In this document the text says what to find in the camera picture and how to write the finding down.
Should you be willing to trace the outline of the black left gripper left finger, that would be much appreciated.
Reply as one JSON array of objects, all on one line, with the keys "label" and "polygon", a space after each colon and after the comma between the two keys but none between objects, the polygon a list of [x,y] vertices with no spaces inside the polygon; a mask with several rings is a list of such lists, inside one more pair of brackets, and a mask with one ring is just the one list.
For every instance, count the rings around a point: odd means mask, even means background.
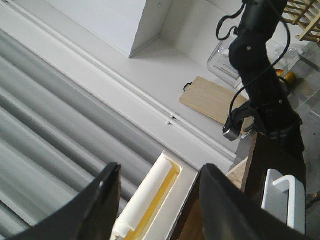
[{"label": "black left gripper left finger", "polygon": [[121,198],[121,165],[109,163],[82,192],[13,240],[108,240]]}]

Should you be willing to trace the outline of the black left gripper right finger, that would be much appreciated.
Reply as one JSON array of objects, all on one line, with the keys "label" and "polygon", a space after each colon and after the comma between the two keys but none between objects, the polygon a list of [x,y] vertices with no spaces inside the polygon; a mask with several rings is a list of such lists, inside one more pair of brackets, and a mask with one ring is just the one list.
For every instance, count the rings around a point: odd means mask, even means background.
[{"label": "black left gripper right finger", "polygon": [[214,164],[200,171],[199,201],[206,240],[307,240],[261,209]]}]

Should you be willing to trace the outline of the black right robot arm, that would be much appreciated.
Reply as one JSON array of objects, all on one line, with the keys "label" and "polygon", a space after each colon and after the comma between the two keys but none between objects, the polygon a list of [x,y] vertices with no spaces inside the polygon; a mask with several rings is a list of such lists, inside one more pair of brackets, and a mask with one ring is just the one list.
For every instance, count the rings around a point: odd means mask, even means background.
[{"label": "black right robot arm", "polygon": [[[275,164],[299,181],[306,180],[301,136],[302,120],[293,110],[267,56],[266,43],[282,21],[285,0],[245,0],[237,12],[241,16],[236,39],[229,47],[229,61],[238,71],[249,101],[230,108],[223,133],[240,129],[245,117],[268,143],[281,148],[288,160],[273,157],[262,161]],[[200,173],[199,199],[204,237],[207,240],[304,240],[306,236],[286,226],[239,190],[214,164]]]}]

